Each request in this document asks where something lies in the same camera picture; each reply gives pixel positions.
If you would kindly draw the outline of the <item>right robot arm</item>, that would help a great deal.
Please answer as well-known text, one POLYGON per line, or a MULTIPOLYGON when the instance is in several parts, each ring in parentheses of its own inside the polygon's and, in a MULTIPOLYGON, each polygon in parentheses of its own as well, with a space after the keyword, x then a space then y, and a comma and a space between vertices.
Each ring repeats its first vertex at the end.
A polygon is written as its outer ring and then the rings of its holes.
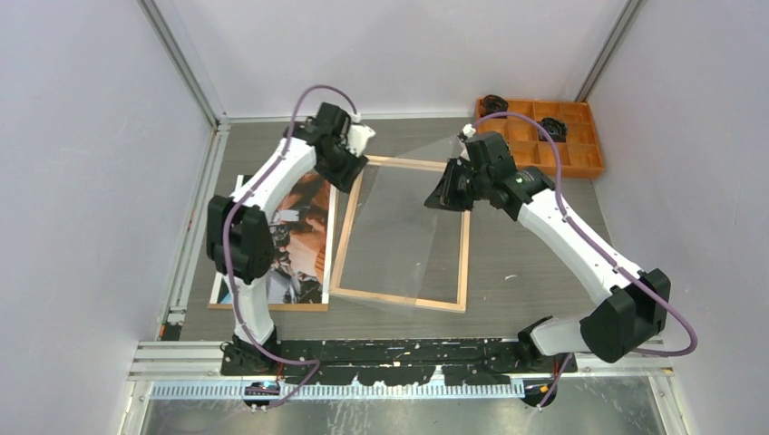
POLYGON ((661 270, 642 270, 583 228, 553 180, 535 167, 516 166, 501 134, 476 134, 463 146, 463 154, 448 159, 425 206, 470 211, 486 201, 504 211, 558 256, 595 305, 589 314, 545 317, 521 330, 517 355, 523 368, 540 372, 561 353, 593 353, 614 363, 664 329, 661 302, 671 284, 661 270))

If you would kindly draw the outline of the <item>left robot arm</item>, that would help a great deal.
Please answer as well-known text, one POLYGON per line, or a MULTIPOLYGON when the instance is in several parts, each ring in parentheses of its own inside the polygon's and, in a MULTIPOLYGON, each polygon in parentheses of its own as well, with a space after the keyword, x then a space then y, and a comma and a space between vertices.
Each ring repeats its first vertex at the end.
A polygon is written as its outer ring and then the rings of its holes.
POLYGON ((267 273, 275 245, 270 225, 295 184, 316 170, 338 190, 350 192, 366 165, 375 131, 361 118, 324 102, 315 116, 291 121, 277 148, 247 184, 208 204, 206 254, 228 281, 243 363, 255 374, 271 373, 280 361, 268 344, 276 331, 268 309, 267 273))

